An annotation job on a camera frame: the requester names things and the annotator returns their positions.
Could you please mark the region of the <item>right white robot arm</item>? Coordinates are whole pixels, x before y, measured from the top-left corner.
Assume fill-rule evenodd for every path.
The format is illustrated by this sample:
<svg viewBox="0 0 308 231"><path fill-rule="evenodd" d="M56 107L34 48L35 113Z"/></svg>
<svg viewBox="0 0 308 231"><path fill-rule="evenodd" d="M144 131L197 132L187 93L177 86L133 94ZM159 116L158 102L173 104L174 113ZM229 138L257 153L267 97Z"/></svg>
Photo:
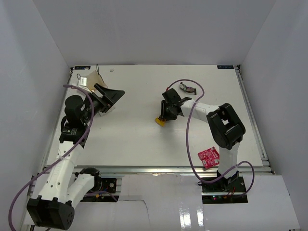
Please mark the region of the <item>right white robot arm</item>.
<svg viewBox="0 0 308 231"><path fill-rule="evenodd" d="M161 115L156 122L163 126L178 116L185 116L190 122L192 118L209 125L213 140L219 147L219 165L217 170L218 188L223 192L230 191L239 177L237 155L240 142L246 129L229 103L221 106L200 103L190 97L181 98L173 88L162 94Z"/></svg>

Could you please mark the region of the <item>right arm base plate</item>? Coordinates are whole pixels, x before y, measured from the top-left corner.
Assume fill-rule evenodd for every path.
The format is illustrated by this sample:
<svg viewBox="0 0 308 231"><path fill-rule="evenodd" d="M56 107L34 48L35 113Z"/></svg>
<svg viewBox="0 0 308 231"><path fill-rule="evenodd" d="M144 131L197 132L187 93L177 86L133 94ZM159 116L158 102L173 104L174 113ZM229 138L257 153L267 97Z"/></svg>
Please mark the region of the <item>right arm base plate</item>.
<svg viewBox="0 0 308 231"><path fill-rule="evenodd" d="M212 184L204 184L201 181L197 183L202 191L202 203L204 205L214 204L247 204L247 195L242 195L246 192L246 186L243 177L224 186L219 182Z"/></svg>

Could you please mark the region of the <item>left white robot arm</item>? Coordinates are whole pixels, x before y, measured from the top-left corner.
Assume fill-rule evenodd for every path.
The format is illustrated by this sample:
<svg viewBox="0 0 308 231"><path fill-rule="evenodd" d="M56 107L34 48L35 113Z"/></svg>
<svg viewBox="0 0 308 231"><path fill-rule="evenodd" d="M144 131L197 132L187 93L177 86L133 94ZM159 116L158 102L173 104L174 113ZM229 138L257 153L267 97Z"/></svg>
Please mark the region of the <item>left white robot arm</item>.
<svg viewBox="0 0 308 231"><path fill-rule="evenodd" d="M94 116L108 112L125 91L94 85L96 91L69 85L84 93L74 94L64 101L64 117L55 162L46 170L48 178L36 198L27 202L27 211L35 226L68 230L75 216L75 208L88 194L102 188L99 170L89 167L73 173L83 153Z"/></svg>

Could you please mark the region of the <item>white coffee paper bag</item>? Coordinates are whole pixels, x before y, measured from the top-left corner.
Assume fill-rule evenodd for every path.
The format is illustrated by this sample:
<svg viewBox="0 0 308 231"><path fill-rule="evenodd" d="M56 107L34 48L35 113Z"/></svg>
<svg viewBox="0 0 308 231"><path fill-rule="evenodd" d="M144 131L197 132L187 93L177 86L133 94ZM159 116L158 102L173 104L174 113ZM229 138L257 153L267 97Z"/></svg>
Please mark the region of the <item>white coffee paper bag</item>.
<svg viewBox="0 0 308 231"><path fill-rule="evenodd" d="M108 88L107 84L104 82L101 74L99 73L99 66L98 65L96 65L96 69L94 71L92 71L90 74L82 76L81 74L77 73L76 76L77 76L77 78L80 78L80 77L90 77L90 85L91 85L91 88L93 88L93 89L95 89L94 88L94 84L95 83L98 83L101 86ZM93 92L93 93L95 93L99 97L102 97L102 95L96 89L95 89L95 92Z"/></svg>

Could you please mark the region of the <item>yellow M&M's packet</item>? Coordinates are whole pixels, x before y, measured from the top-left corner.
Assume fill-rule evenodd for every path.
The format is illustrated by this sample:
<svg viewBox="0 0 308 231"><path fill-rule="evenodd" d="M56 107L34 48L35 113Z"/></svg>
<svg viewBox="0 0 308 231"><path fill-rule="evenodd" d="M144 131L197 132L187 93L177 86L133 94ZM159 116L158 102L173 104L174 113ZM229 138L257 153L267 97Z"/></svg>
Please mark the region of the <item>yellow M&M's packet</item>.
<svg viewBox="0 0 308 231"><path fill-rule="evenodd" d="M165 124L166 124L166 120L163 119L162 117L157 117L157 118L155 119L155 122L156 122L158 125L160 125L161 127L164 127Z"/></svg>

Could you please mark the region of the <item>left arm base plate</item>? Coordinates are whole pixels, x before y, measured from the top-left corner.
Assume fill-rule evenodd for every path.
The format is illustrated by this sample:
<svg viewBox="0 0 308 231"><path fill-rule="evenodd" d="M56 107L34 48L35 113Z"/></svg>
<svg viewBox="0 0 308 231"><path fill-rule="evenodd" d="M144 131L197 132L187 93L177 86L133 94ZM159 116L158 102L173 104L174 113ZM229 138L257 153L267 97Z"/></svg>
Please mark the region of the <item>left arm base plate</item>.
<svg viewBox="0 0 308 231"><path fill-rule="evenodd" d="M101 178L98 188L90 190L82 202L115 203L119 198L116 195L116 185L116 178Z"/></svg>

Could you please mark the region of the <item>red candy packet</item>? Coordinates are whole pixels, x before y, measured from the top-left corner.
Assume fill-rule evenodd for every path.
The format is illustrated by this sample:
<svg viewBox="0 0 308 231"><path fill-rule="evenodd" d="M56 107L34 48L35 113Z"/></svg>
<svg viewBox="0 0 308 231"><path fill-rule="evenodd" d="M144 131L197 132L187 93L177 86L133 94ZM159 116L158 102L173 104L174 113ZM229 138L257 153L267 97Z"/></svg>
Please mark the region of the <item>red candy packet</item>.
<svg viewBox="0 0 308 231"><path fill-rule="evenodd" d="M199 152L198 157L205 169L219 165L219 153L215 147Z"/></svg>

